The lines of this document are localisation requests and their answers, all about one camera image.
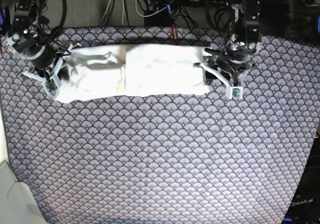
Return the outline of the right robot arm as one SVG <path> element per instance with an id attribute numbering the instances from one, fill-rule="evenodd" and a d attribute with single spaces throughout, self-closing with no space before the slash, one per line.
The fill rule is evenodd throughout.
<path id="1" fill-rule="evenodd" d="M 15 0 L 13 19 L 5 10 L 0 34 L 4 36 L 5 47 L 13 54 L 32 64 L 23 71 L 23 77 L 41 83 L 50 95 L 68 79 L 65 58 L 71 56 L 74 44 L 69 47 L 56 39 L 62 32 L 67 17 L 67 0 L 62 1 L 62 15 L 59 25 L 50 32 L 44 30 L 48 19 L 43 15 L 48 0 Z"/>

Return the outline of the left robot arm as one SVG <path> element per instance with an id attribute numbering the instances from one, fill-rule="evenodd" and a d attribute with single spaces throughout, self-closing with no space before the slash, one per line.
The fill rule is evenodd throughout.
<path id="1" fill-rule="evenodd" d="M 195 67 L 202 68 L 205 81 L 220 80 L 225 85 L 225 95 L 230 99 L 241 99 L 242 83 L 253 68 L 250 58 L 261 49 L 260 1 L 227 0 L 230 20 L 227 27 L 219 28 L 210 16 L 211 0 L 205 0 L 205 17 L 208 24 L 218 32 L 225 32 L 226 43 L 221 50 L 205 48 L 208 54 Z"/>

